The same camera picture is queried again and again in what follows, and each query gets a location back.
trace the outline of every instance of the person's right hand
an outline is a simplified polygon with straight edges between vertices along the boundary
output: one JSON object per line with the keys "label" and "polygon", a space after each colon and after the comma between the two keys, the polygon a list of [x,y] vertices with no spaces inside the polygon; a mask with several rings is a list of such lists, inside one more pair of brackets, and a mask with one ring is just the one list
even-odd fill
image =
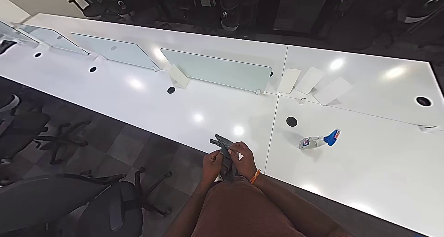
{"label": "person's right hand", "polygon": [[[231,160],[239,173],[248,180],[251,180],[256,174],[256,171],[258,171],[254,164],[253,152],[241,141],[231,145],[228,152],[230,153]],[[241,160],[239,160],[239,153],[243,155]]]}

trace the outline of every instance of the person's left hand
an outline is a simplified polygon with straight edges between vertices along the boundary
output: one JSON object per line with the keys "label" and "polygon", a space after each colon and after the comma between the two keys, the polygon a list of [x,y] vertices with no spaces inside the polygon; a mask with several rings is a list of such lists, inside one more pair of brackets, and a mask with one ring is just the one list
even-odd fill
{"label": "person's left hand", "polygon": [[202,179],[201,183],[205,186],[211,186],[222,168],[223,154],[220,150],[211,152],[203,157]]}

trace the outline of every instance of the chair wheel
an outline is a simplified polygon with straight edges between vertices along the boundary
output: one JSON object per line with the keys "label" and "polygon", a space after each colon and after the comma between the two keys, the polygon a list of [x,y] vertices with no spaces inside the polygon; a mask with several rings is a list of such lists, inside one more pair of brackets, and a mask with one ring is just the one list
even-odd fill
{"label": "chair wheel", "polygon": [[165,210],[165,214],[163,215],[163,217],[166,217],[166,216],[170,215],[172,211],[173,211],[173,210],[172,210],[171,208],[167,208],[167,209]]}
{"label": "chair wheel", "polygon": [[49,164],[51,164],[51,165],[57,165],[57,164],[60,164],[60,163],[62,163],[62,162],[63,162],[63,160],[55,160],[55,161],[50,161]]}

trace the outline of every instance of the gray cloth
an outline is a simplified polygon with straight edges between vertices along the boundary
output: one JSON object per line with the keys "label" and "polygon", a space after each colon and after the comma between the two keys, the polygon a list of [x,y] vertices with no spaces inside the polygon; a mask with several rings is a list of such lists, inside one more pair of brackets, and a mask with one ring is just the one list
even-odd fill
{"label": "gray cloth", "polygon": [[224,156],[220,175],[224,181],[233,181],[234,178],[238,175],[238,171],[231,160],[230,153],[228,153],[228,148],[233,145],[233,142],[217,134],[215,135],[215,137],[216,140],[211,139],[210,143],[221,147],[220,151]]}

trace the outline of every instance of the fingers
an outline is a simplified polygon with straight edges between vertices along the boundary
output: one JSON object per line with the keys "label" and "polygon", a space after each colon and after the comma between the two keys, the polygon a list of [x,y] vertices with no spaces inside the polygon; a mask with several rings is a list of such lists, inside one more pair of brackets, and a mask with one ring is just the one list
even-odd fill
{"label": "fingers", "polygon": [[216,150],[206,155],[205,158],[209,159],[211,162],[222,162],[223,154],[220,152],[220,150]]}
{"label": "fingers", "polygon": [[239,153],[235,150],[228,149],[228,153],[230,154],[231,160],[234,164],[239,163]]}
{"label": "fingers", "polygon": [[241,153],[243,156],[252,154],[251,150],[248,146],[243,142],[236,142],[230,146],[230,149],[235,150],[236,152]]}
{"label": "fingers", "polygon": [[215,158],[219,153],[220,153],[220,150],[216,150],[216,151],[213,151],[213,152],[209,153],[208,155],[210,156],[210,159],[213,159],[213,158]]}
{"label": "fingers", "polygon": [[218,164],[218,165],[222,165],[222,160],[223,160],[223,154],[222,154],[222,152],[218,152],[218,154],[215,156],[215,163],[216,164]]}

